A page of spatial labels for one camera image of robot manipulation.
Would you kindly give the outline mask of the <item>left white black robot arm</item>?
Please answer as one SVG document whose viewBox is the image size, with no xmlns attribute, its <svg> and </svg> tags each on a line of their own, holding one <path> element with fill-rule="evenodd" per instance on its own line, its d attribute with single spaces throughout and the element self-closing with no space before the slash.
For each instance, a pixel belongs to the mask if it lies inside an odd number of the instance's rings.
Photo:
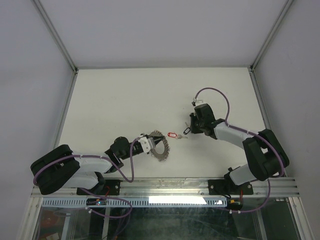
<svg viewBox="0 0 320 240">
<path fill-rule="evenodd" d="M 104 175 L 120 172 L 124 160 L 129 160 L 133 170 L 134 156 L 147 154 L 162 162 L 169 152 L 166 137 L 155 130 L 141 134 L 132 142 L 120 136 L 101 155 L 75 153 L 69 145 L 62 144 L 33 162 L 30 170 L 33 184 L 42 195 L 53 194 L 61 188 L 84 188 L 97 195 L 105 188 Z"/>
</svg>

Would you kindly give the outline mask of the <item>metal disc with key rings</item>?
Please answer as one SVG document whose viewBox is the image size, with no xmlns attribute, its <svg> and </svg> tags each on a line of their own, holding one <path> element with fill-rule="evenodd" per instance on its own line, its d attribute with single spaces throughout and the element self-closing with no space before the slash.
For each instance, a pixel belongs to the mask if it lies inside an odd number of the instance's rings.
<svg viewBox="0 0 320 240">
<path fill-rule="evenodd" d="M 169 157 L 170 146 L 166 136 L 159 130 L 154 130 L 150 133 L 154 139 L 155 148 L 151 150 L 151 156 L 156 158 L 159 162 L 164 162 Z"/>
</svg>

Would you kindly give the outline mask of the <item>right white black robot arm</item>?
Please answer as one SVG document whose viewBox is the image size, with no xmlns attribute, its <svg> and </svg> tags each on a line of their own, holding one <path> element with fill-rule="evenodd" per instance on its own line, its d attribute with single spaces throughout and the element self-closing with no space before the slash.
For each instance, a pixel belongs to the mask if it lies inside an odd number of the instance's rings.
<svg viewBox="0 0 320 240">
<path fill-rule="evenodd" d="M 215 195 L 237 195 L 251 181 L 265 181 L 281 176 L 290 160 L 274 132 L 264 129 L 258 133 L 231 127 L 222 118 L 216 119 L 212 108 L 203 101 L 192 103 L 189 131 L 212 139 L 228 142 L 244 150 L 247 164 L 229 168 L 223 180 L 209 184 Z"/>
</svg>

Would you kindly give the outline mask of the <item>red handled key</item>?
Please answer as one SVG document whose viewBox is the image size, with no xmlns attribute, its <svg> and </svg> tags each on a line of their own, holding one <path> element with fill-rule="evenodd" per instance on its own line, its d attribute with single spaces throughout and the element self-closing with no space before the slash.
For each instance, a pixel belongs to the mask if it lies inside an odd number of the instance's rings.
<svg viewBox="0 0 320 240">
<path fill-rule="evenodd" d="M 188 138 L 187 136 L 184 136 L 184 135 L 181 135 L 181 134 L 177 135 L 177 139 L 187 139 L 187 138 Z"/>
</svg>

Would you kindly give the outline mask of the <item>red key tag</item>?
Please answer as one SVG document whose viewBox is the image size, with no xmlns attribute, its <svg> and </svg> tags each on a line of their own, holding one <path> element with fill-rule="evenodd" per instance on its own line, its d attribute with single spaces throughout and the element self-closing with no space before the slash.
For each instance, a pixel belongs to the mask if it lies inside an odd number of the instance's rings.
<svg viewBox="0 0 320 240">
<path fill-rule="evenodd" d="M 168 132 L 167 136 L 169 138 L 173 138 L 173 139 L 177 139 L 178 138 L 178 135 L 175 132 Z"/>
</svg>

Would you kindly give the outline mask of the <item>black white key tag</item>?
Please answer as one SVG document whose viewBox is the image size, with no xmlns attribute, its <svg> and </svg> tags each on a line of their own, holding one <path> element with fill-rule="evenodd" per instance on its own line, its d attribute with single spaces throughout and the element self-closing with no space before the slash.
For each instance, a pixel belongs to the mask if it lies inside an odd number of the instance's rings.
<svg viewBox="0 0 320 240">
<path fill-rule="evenodd" d="M 191 128 L 188 122 L 185 122 L 185 125 L 186 125 L 186 129 L 183 131 L 183 134 L 187 135 L 191 131 Z"/>
</svg>

